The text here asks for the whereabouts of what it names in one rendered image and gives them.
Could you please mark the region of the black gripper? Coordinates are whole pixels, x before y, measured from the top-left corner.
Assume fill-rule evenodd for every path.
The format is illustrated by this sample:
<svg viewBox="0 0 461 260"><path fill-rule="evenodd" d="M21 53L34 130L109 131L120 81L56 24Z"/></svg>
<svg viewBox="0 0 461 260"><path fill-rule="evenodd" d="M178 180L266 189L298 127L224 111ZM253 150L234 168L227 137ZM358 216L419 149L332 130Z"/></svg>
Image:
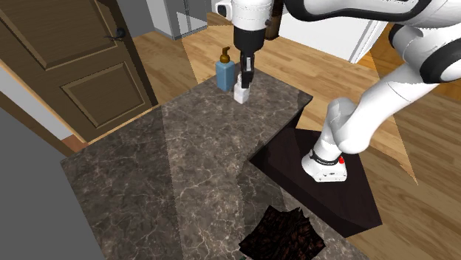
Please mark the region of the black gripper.
<svg viewBox="0 0 461 260"><path fill-rule="evenodd" d="M233 44L240 53L240 71L245 74L245 88L249 89L254 76L254 53L264 45L265 29L249 31L233 27Z"/></svg>

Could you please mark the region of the small white bottle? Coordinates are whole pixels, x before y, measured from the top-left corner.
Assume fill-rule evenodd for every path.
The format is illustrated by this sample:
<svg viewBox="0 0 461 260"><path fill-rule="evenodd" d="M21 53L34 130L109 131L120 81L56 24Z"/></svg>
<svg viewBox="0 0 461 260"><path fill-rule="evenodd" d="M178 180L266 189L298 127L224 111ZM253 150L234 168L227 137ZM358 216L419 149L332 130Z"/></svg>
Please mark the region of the small white bottle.
<svg viewBox="0 0 461 260"><path fill-rule="evenodd" d="M237 76L236 83L233 87L233 98L240 104L247 102L250 95L250 88L242 87L242 73L240 72Z"/></svg>

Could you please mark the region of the blue soap dispenser brown pump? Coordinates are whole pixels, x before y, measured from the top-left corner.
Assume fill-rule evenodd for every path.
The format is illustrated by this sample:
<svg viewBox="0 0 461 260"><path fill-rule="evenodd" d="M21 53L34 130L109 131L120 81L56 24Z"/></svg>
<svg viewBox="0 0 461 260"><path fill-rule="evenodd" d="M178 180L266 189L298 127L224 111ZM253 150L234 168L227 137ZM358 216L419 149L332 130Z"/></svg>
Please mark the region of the blue soap dispenser brown pump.
<svg viewBox="0 0 461 260"><path fill-rule="evenodd" d="M217 87L228 92L234 85L235 63L228 54L230 47L224 47L215 64Z"/></svg>

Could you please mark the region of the white grey glass-door cabinet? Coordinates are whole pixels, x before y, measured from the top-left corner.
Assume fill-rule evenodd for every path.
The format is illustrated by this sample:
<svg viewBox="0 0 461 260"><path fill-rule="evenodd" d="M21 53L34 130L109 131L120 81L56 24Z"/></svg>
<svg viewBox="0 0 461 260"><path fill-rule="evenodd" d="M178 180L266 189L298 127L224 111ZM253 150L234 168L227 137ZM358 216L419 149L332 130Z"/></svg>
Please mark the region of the white grey glass-door cabinet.
<svg viewBox="0 0 461 260"><path fill-rule="evenodd" d="M154 30L178 40L208 27L211 0L146 0Z"/></svg>

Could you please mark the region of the dark robot stand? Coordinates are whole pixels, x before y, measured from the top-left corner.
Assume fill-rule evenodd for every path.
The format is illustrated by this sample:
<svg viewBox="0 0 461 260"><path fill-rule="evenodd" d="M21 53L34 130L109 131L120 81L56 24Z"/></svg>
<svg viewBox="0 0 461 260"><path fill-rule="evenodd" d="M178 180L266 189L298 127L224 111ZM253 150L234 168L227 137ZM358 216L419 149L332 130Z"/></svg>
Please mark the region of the dark robot stand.
<svg viewBox="0 0 461 260"><path fill-rule="evenodd" d="M343 237L382 224L361 159L345 154L347 179L316 182L301 167L318 131L285 128L257 151L250 162Z"/></svg>

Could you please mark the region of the dark brown patterned flat thing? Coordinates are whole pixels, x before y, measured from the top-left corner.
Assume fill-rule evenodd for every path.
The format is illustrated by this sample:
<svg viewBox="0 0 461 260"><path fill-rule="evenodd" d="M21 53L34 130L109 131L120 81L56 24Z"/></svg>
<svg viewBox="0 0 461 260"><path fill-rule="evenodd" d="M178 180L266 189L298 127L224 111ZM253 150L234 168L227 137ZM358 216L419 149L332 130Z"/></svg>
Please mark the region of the dark brown patterned flat thing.
<svg viewBox="0 0 461 260"><path fill-rule="evenodd" d="M253 260L312 260L325 248L303 210L268 206L255 229L239 243Z"/></svg>

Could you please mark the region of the brown wooden door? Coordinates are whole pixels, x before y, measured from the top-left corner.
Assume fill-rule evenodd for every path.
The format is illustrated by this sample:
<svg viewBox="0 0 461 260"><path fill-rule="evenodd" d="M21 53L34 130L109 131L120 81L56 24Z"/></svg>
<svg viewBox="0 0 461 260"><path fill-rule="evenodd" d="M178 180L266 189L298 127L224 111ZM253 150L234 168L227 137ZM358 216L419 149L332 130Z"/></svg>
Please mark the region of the brown wooden door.
<svg viewBox="0 0 461 260"><path fill-rule="evenodd" d="M0 0L0 61L84 142L157 105L117 0Z"/></svg>

